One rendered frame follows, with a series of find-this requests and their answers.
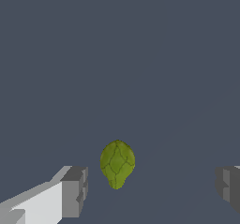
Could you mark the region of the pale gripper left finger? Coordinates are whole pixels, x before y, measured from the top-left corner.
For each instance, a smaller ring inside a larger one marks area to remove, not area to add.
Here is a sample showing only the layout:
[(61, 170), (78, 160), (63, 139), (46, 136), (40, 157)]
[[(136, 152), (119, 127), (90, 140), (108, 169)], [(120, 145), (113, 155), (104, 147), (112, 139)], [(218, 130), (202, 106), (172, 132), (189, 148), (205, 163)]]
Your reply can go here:
[(64, 166), (49, 182), (0, 203), (0, 224), (58, 224), (79, 217), (88, 192), (88, 168)]

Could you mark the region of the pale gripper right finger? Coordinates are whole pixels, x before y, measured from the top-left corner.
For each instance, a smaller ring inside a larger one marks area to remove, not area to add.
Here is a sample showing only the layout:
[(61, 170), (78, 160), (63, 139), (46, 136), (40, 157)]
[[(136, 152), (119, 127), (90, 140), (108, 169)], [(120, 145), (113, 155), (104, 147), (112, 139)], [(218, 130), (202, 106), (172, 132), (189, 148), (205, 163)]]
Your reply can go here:
[(240, 166), (215, 168), (217, 194), (240, 214)]

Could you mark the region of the green artichoke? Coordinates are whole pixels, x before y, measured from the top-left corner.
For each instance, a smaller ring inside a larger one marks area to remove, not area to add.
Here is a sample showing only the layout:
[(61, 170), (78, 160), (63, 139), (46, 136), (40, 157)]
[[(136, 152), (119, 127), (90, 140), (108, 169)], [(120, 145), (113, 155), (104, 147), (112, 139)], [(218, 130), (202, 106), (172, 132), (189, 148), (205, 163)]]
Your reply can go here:
[(110, 142), (100, 155), (100, 168), (110, 187), (119, 189), (135, 168), (135, 155), (125, 142)]

